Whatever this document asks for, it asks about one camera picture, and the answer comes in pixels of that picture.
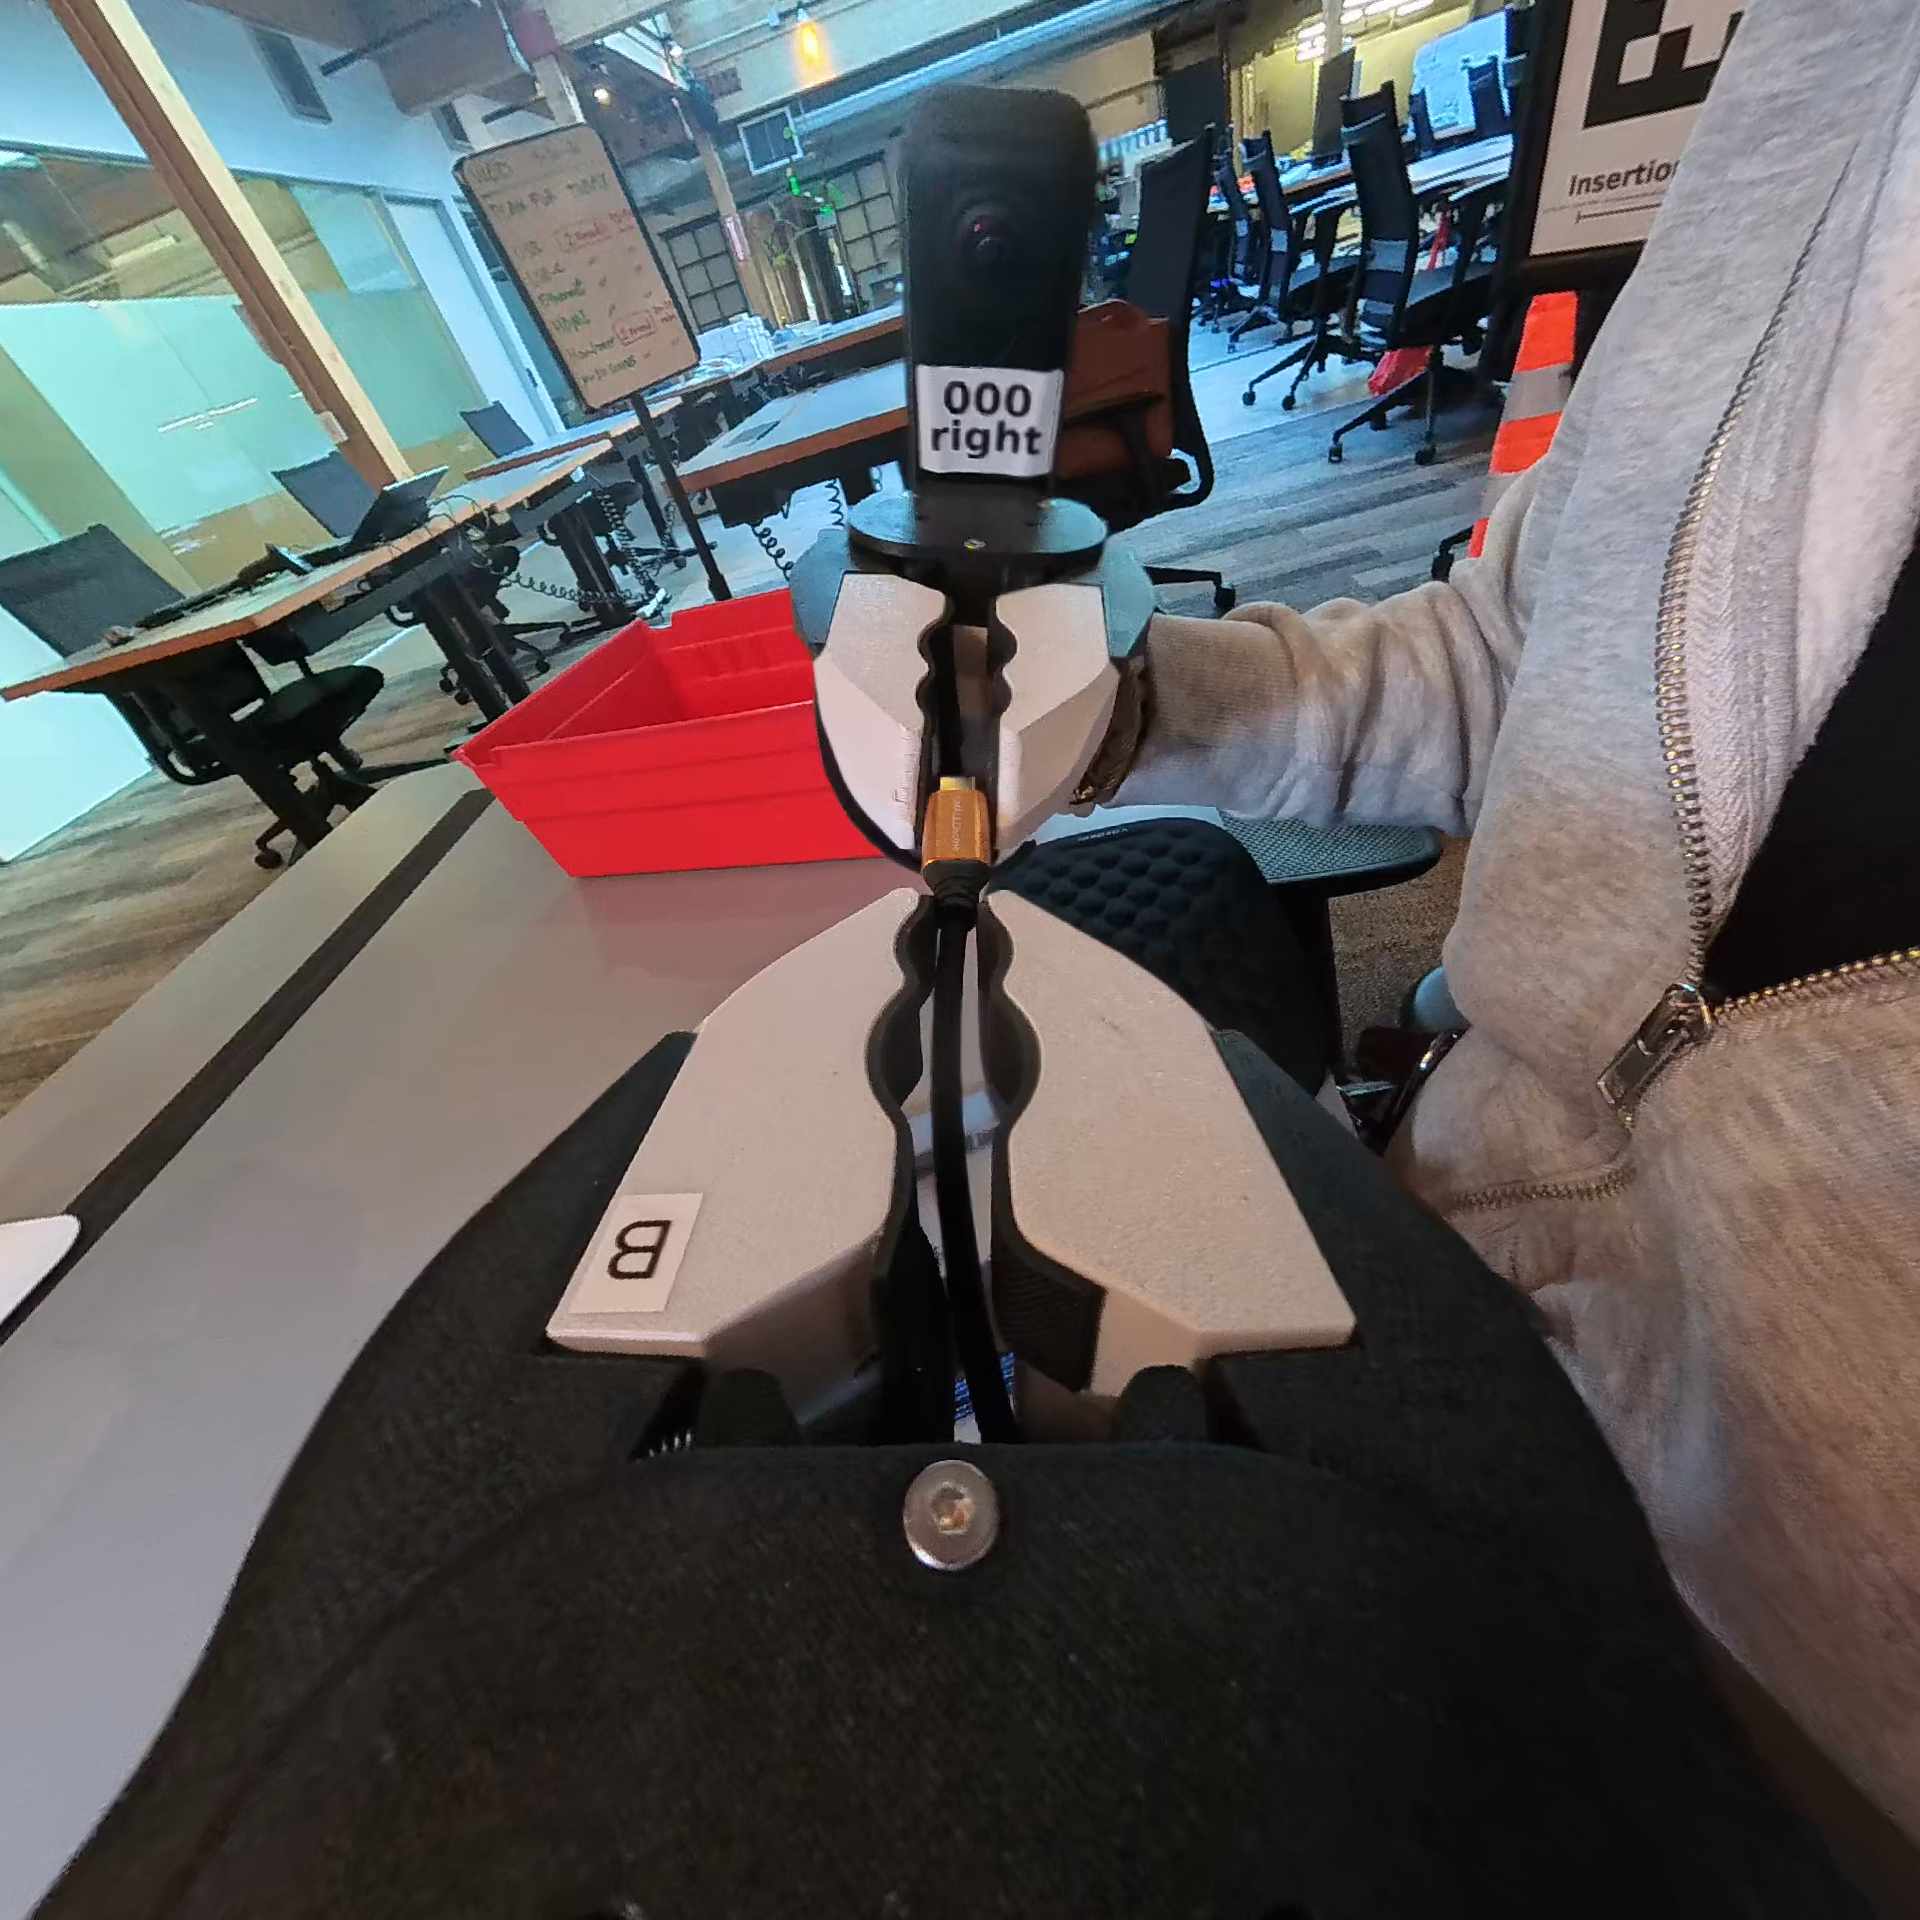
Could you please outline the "orange safety cone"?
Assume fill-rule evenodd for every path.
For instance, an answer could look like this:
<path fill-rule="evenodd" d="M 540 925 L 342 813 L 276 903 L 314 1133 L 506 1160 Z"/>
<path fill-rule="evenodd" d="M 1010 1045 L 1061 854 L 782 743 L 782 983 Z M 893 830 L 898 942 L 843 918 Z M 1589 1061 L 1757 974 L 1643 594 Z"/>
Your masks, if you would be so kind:
<path fill-rule="evenodd" d="M 1541 462 L 1553 444 L 1572 389 L 1578 358 L 1578 293 L 1537 294 L 1528 304 L 1515 365 L 1491 452 L 1468 553 L 1476 557 L 1491 516 L 1506 490 Z"/>

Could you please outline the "black mesh chair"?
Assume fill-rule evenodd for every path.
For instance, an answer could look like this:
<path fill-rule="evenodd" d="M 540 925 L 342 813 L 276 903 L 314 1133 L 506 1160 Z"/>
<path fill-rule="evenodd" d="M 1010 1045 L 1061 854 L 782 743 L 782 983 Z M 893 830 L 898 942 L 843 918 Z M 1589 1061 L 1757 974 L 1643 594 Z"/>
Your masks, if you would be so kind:
<path fill-rule="evenodd" d="M 1322 1095 L 1346 1065 L 1331 904 L 1426 876 L 1443 846 L 1426 826 L 1116 806 L 1014 854 L 994 888 L 1139 962 Z"/>

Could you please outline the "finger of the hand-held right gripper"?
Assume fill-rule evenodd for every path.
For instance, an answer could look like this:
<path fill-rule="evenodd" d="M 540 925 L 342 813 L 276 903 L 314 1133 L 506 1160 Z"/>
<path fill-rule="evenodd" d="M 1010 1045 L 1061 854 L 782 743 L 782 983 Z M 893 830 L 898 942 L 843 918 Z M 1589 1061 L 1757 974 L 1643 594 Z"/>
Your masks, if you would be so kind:
<path fill-rule="evenodd" d="M 994 853 L 1010 856 L 1081 788 L 1110 728 L 1120 672 L 1096 583 L 1005 592 L 989 633 L 1010 646 L 996 668 L 992 782 Z"/>
<path fill-rule="evenodd" d="M 937 722 L 928 640 L 952 616 L 937 588 L 846 570 L 811 594 L 811 701 L 833 792 L 868 844 L 922 861 Z"/>

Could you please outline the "white printed sign board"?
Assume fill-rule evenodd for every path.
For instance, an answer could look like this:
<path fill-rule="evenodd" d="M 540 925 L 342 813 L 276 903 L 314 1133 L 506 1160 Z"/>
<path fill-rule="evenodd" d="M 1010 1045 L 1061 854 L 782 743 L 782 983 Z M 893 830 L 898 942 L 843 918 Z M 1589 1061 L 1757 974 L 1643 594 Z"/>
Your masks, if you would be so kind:
<path fill-rule="evenodd" d="M 1744 4 L 1553 2 L 1532 13 L 1506 255 L 1528 270 L 1642 246 Z"/>

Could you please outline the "dark laptop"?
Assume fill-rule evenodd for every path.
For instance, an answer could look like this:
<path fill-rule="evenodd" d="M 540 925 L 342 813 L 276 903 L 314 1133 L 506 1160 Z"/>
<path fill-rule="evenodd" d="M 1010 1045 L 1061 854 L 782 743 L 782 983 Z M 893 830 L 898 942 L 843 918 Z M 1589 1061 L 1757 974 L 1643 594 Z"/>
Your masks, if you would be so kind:
<path fill-rule="evenodd" d="M 425 528 L 434 493 L 446 478 L 448 469 L 438 465 L 388 481 L 372 496 L 355 528 L 341 537 L 341 554 L 366 553 Z"/>

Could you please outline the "short wooden top desk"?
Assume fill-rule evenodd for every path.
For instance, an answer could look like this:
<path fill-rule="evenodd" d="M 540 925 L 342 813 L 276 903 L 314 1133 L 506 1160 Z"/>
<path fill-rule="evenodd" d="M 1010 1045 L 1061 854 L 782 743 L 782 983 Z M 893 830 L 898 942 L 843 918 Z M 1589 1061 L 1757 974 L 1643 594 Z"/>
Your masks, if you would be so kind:
<path fill-rule="evenodd" d="M 873 490 L 873 471 L 910 460 L 906 360 L 864 367 L 769 399 L 680 464 L 691 496 L 709 496 L 722 524 L 778 516 L 794 493 L 838 481 L 848 501 Z"/>

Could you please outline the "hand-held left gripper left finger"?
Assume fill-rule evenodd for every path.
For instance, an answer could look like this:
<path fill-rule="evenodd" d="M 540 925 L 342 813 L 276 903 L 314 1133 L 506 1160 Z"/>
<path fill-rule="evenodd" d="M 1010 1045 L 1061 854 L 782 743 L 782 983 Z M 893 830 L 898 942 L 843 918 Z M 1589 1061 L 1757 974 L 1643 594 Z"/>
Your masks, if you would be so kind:
<path fill-rule="evenodd" d="M 778 957 L 709 1012 L 544 1333 L 569 1352 L 773 1376 L 804 1418 L 876 1384 L 882 1294 L 920 1234 L 904 1116 L 920 1014 L 889 1071 L 882 1023 L 913 1005 L 896 888 Z"/>

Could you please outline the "long wooden top desk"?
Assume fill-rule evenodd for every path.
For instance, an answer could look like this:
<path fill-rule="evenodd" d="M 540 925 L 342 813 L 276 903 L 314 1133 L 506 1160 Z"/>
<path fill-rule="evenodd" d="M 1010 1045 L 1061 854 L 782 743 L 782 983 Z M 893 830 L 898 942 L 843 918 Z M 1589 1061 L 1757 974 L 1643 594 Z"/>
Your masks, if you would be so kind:
<path fill-rule="evenodd" d="M 324 752 L 318 760 L 284 767 L 225 708 L 188 684 L 186 658 L 235 641 L 253 658 L 260 678 L 278 687 L 302 674 L 324 672 L 328 668 L 314 664 L 318 648 L 394 608 L 404 608 L 438 648 L 456 687 L 466 696 L 472 722 L 480 728 L 531 693 L 513 658 L 506 623 L 490 610 L 494 569 L 488 565 L 488 537 L 514 544 L 581 508 L 586 498 L 584 452 L 475 476 L 434 501 L 425 528 L 394 544 L 330 562 L 306 562 L 243 590 L 200 594 L 141 614 L 132 628 L 110 628 L 80 655 L 57 655 L 52 664 L 5 678 L 5 701 L 25 703 L 67 693 L 105 698 L 105 693 L 122 685 L 176 684 L 180 705 L 197 718 L 206 740 L 229 762 L 226 780 L 240 782 L 270 812 L 272 826 L 256 846 L 256 861 L 276 865 L 281 838 L 294 847 L 316 847 L 330 837 L 338 808 L 357 808 L 372 797 L 377 783 L 420 772 L 436 760 L 362 760 L 347 743 L 347 728 L 347 760 Z"/>

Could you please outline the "person's black shirt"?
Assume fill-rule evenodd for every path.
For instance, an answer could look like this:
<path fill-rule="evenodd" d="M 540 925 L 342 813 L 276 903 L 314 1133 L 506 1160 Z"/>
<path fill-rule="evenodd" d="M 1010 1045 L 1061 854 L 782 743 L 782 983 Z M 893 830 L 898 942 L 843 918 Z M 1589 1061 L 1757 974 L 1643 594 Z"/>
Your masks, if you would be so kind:
<path fill-rule="evenodd" d="M 1918 553 L 1795 767 L 1706 969 L 1728 1000 L 1918 945 Z"/>

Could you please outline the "person's right forearm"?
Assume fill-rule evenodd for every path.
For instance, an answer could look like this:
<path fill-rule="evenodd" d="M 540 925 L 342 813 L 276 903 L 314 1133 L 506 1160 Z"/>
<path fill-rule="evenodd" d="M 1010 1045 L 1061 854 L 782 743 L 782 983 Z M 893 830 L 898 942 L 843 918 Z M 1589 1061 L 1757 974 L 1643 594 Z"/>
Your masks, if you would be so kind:
<path fill-rule="evenodd" d="M 1468 833 L 1522 641 L 1488 559 L 1377 606 L 1160 614 L 1116 802 Z"/>

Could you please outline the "whiteboard on stand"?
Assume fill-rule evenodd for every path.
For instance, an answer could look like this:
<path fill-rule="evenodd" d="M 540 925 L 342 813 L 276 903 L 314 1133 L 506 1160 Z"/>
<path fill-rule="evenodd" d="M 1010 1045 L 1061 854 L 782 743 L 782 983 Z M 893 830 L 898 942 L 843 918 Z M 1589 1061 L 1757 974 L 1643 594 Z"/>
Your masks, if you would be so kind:
<path fill-rule="evenodd" d="M 553 126 L 456 159 L 453 173 L 494 236 L 566 383 L 588 412 L 626 407 L 700 554 L 710 598 L 731 598 L 649 391 L 700 360 L 634 193 L 590 122 Z"/>

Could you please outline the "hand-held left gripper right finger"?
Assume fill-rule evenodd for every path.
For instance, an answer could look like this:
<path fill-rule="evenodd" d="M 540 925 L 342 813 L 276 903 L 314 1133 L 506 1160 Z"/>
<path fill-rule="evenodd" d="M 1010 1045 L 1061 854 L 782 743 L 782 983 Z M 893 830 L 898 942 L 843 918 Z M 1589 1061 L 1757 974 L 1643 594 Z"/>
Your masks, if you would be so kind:
<path fill-rule="evenodd" d="M 1216 1030 L 1139 962 L 1013 893 L 980 906 L 989 1292 L 1022 1384 L 1326 1352 L 1355 1312 Z"/>

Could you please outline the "row of black office chairs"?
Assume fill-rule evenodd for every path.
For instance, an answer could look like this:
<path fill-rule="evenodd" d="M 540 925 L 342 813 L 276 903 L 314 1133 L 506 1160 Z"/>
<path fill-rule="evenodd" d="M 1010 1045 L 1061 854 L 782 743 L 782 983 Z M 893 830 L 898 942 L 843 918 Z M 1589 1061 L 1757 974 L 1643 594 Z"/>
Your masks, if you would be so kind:
<path fill-rule="evenodd" d="M 1513 134 L 1488 134 L 1454 154 L 1408 159 L 1393 87 L 1344 108 L 1344 181 L 1300 202 L 1313 336 L 1262 376 L 1305 376 L 1331 356 L 1381 370 L 1396 351 L 1413 353 L 1413 370 L 1332 429 L 1332 464 L 1344 460 L 1348 433 L 1382 429 L 1408 409 L 1425 418 L 1416 464 L 1437 460 L 1436 421 L 1456 374 L 1449 349 L 1476 353 L 1496 317 L 1500 210 L 1513 158 Z"/>

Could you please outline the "person in grey hoodie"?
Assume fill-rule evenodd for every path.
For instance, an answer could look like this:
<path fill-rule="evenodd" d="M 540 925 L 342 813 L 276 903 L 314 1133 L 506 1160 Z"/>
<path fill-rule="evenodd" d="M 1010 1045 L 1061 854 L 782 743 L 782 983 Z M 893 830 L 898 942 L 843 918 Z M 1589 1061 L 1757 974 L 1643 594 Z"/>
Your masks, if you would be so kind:
<path fill-rule="evenodd" d="M 1915 1850 L 1915 945 L 1710 948 L 1915 551 L 1915 4 L 1755 4 L 1488 551 L 1522 650 L 1401 1150 L 1673 1580 Z"/>

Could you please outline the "brown chair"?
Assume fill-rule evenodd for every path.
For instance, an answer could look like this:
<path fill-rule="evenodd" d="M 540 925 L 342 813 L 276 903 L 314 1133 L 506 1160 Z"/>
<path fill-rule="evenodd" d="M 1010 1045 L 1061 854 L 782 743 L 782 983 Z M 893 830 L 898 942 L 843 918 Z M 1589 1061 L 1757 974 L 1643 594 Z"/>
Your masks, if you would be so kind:
<path fill-rule="evenodd" d="M 1214 460 L 1188 370 L 1192 308 L 1156 320 L 1106 298 L 1076 314 L 1054 493 L 1110 535 L 1203 505 Z"/>

